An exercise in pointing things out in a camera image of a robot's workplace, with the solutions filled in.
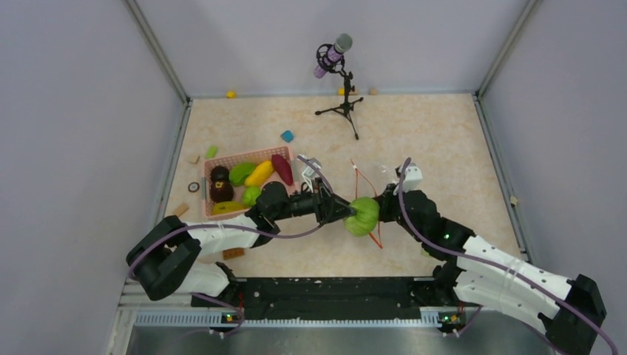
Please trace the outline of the pink plastic basket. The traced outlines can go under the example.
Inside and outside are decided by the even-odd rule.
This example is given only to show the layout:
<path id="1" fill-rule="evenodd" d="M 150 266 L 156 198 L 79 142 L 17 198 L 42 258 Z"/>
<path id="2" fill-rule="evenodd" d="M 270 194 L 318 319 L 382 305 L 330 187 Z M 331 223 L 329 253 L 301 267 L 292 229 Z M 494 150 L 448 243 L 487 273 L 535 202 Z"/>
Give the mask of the pink plastic basket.
<path id="1" fill-rule="evenodd" d="M 295 167 L 296 155 L 289 146 L 278 146 L 205 160 L 201 166 L 201 209 L 208 220 L 225 220 L 248 210 L 243 202 L 245 180 L 258 165 L 275 155 Z"/>

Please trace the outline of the wooden rectangular block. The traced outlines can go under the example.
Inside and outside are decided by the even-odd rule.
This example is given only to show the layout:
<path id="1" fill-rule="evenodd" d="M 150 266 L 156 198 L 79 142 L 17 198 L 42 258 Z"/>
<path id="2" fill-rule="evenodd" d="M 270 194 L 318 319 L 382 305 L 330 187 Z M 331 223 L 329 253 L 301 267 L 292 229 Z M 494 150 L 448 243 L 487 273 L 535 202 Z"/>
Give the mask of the wooden rectangular block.
<path id="1" fill-rule="evenodd" d="M 180 203 L 172 210 L 172 215 L 176 217 L 182 217 L 189 210 L 189 205 L 187 203 Z"/>

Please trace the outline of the brown bear chocolate toy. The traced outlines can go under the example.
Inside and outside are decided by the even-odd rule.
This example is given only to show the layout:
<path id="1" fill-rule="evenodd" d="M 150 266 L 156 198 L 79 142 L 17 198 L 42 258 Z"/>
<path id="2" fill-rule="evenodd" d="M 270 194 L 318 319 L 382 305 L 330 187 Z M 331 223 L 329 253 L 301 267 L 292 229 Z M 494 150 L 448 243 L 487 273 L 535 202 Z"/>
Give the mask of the brown bear chocolate toy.
<path id="1" fill-rule="evenodd" d="M 212 181 L 209 187 L 209 197 L 214 203 L 232 201 L 234 199 L 234 188 L 227 180 Z"/>

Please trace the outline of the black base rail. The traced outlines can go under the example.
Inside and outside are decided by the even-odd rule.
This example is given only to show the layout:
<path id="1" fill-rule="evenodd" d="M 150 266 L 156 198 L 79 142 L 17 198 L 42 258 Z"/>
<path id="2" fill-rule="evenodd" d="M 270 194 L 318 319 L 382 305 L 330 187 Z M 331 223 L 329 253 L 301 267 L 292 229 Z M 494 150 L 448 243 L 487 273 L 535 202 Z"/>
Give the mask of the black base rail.
<path id="1" fill-rule="evenodd" d="M 459 311 L 466 304 L 431 277 L 251 277 L 217 299 L 247 320 L 413 320 L 423 307 Z"/>

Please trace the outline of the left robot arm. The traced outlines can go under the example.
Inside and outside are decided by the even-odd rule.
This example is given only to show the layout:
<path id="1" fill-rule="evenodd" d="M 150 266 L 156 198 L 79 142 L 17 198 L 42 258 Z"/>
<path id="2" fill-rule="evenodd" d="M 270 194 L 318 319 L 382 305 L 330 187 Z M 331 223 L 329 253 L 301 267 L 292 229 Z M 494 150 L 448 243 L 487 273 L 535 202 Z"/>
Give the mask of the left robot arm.
<path id="1" fill-rule="evenodd" d="M 127 254 L 129 276 L 140 283 L 151 301 L 175 293 L 199 293 L 218 305 L 229 305 L 237 296 L 234 276 L 219 263 L 199 264 L 197 258 L 282 239 L 279 220 L 312 214 L 323 226 L 356 215 L 349 202 L 331 192 L 322 179 L 317 178 L 313 187 L 289 194 L 283 183 L 267 183 L 248 211 L 211 223 L 165 217 Z"/>

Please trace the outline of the green block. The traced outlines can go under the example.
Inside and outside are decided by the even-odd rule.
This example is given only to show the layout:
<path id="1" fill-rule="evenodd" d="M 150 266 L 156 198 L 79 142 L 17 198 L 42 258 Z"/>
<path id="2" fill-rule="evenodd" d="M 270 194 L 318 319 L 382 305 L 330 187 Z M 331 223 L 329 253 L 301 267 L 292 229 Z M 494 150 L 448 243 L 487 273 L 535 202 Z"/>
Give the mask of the green block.
<path id="1" fill-rule="evenodd" d="M 218 147 L 215 145 L 211 145 L 208 147 L 208 149 L 206 150 L 206 153 L 204 155 L 205 159 L 212 159 L 216 156 L 217 154 L 217 150 Z"/>

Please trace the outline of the blue block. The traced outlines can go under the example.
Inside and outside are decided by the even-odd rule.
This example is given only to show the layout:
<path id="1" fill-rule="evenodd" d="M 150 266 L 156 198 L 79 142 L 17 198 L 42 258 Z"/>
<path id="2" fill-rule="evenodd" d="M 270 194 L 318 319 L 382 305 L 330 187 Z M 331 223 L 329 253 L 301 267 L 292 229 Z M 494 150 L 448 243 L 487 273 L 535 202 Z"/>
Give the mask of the blue block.
<path id="1" fill-rule="evenodd" d="M 294 140 L 294 134 L 291 130 L 285 130 L 279 136 L 286 143 L 290 143 Z"/>

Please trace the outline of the yellow mango toy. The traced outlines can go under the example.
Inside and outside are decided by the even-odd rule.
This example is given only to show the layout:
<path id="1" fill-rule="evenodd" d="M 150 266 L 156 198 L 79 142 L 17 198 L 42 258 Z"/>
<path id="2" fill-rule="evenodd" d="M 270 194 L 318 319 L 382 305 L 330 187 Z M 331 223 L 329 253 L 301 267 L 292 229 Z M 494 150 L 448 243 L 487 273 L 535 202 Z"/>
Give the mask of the yellow mango toy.
<path id="1" fill-rule="evenodd" d="M 245 179 L 246 187 L 262 186 L 274 173 L 274 167 L 270 160 L 265 160 L 255 167 L 253 172 Z"/>

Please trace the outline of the light green lime toy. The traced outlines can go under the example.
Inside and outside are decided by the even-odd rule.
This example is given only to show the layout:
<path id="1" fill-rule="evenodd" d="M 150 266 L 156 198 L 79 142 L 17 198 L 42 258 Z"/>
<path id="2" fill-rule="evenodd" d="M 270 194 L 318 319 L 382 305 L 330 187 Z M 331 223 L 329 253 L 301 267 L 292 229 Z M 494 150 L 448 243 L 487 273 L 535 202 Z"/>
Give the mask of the light green lime toy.
<path id="1" fill-rule="evenodd" d="M 254 206 L 261 193 L 262 189 L 259 186 L 248 186 L 243 192 L 242 203 L 247 207 Z"/>

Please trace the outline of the green pepper toy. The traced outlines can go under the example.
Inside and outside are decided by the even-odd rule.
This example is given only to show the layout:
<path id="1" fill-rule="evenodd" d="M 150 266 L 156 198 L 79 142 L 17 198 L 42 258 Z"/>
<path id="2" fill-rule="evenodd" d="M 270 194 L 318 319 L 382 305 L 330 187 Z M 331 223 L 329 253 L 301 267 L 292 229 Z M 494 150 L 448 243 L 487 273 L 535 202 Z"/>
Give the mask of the green pepper toy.
<path id="1" fill-rule="evenodd" d="M 230 170 L 229 182 L 232 186 L 242 186 L 248 176 L 257 168 L 255 163 L 244 162 L 238 163 Z"/>

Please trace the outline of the green cabbage toy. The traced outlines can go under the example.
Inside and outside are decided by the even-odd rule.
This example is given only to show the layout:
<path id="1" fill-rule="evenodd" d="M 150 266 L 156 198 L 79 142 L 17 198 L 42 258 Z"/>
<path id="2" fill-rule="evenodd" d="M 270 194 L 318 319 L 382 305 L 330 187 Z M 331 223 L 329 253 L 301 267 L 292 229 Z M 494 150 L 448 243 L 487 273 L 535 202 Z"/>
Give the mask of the green cabbage toy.
<path id="1" fill-rule="evenodd" d="M 345 229 L 354 237 L 364 237 L 371 233 L 379 221 L 379 204 L 371 197 L 358 197 L 351 207 L 355 214 L 345 218 Z"/>

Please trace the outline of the dark red sweet potato toy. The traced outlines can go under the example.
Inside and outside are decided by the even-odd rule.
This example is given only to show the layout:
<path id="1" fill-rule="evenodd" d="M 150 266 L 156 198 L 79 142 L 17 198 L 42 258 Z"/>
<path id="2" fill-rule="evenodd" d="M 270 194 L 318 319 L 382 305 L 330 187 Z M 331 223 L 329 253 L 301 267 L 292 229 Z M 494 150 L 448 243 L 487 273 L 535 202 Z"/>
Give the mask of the dark red sweet potato toy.
<path id="1" fill-rule="evenodd" d="M 287 186 L 294 184 L 294 176 L 288 160 L 281 155 L 275 154 L 271 156 L 271 165 L 284 184 Z"/>

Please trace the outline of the clear zip top bag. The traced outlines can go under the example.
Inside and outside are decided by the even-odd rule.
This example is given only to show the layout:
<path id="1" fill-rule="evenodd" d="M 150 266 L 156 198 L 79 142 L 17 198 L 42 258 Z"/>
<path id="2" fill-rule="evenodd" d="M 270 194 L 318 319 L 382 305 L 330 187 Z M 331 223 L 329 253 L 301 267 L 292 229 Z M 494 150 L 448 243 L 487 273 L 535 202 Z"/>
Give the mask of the clear zip top bag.
<path id="1" fill-rule="evenodd" d="M 372 182 L 368 179 L 368 177 L 366 175 L 364 175 L 361 170 L 359 169 L 359 167 L 357 166 L 355 160 L 353 158 L 349 159 L 351 167 L 354 171 L 354 177 L 355 177 L 355 181 L 354 181 L 354 197 L 357 198 L 361 198 L 361 197 L 370 197 L 370 198 L 374 198 L 378 195 L 377 189 L 376 187 L 372 184 Z M 360 183 L 361 182 L 365 182 L 369 188 L 369 191 L 366 192 L 365 190 L 362 190 L 360 188 Z M 376 223 L 376 227 L 374 229 L 372 229 L 369 233 L 368 233 L 369 238 L 377 245 L 377 247 L 379 249 L 383 249 L 383 242 L 382 242 L 382 234 L 381 234 L 381 222 L 378 221 Z"/>

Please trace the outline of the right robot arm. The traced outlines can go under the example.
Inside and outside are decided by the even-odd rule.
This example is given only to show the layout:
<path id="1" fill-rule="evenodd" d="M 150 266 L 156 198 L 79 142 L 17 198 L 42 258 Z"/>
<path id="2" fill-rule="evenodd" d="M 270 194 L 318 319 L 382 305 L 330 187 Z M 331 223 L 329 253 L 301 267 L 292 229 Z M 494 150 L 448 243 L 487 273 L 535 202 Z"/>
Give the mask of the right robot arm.
<path id="1" fill-rule="evenodd" d="M 501 251 L 472 229 L 441 216 L 419 191 L 395 194 L 390 184 L 375 198 L 382 222 L 396 222 L 431 257 L 443 262 L 433 285 L 444 305 L 457 300 L 520 321 L 562 354 L 590 354 L 598 338 L 617 346 L 602 329 L 607 311 L 597 283 L 585 275 L 563 277 Z"/>

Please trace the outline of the dark brown round toy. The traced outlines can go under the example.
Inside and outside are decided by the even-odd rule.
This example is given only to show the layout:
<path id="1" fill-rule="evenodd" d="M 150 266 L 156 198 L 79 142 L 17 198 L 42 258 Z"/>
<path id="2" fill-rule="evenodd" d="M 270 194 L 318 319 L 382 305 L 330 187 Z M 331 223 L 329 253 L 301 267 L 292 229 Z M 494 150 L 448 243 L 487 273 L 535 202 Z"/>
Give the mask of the dark brown round toy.
<path id="1" fill-rule="evenodd" d="M 229 175 L 230 175 L 230 171 L 225 166 L 215 166 L 210 171 L 209 177 L 212 182 L 229 181 Z"/>

